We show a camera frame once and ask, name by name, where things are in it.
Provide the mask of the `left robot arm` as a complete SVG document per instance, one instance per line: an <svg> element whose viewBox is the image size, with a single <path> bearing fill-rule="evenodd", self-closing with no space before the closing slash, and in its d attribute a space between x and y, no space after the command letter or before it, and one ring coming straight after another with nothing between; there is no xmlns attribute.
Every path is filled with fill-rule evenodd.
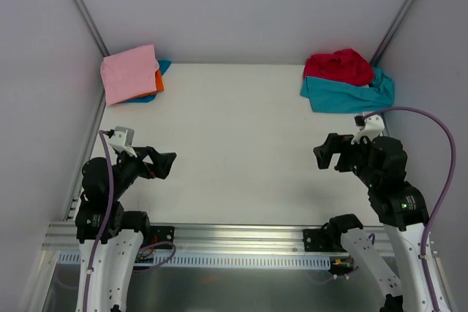
<svg viewBox="0 0 468 312"><path fill-rule="evenodd" d="M135 155L122 151L116 163L110 157L92 158L83 168L83 192L75 217L80 251L77 311L125 311L130 278L139 254L176 246L151 230L148 214L125 210L119 199L138 179L165 179L176 153L158 153L139 147Z"/></svg>

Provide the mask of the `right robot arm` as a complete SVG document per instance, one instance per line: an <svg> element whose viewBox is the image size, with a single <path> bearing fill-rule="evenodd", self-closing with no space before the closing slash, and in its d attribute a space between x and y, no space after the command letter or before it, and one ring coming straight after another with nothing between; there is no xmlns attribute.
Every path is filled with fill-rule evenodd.
<svg viewBox="0 0 468 312"><path fill-rule="evenodd" d="M370 243L361 221L354 214L330 218L312 242L335 251L346 251L359 272L370 280L381 311L449 311L431 246L423 233L429 214L421 192L406 181L407 154L400 141L380 136L362 137L330 133L314 148L321 170L339 155L338 172L353 173L368 189L371 208L390 240L398 275Z"/></svg>

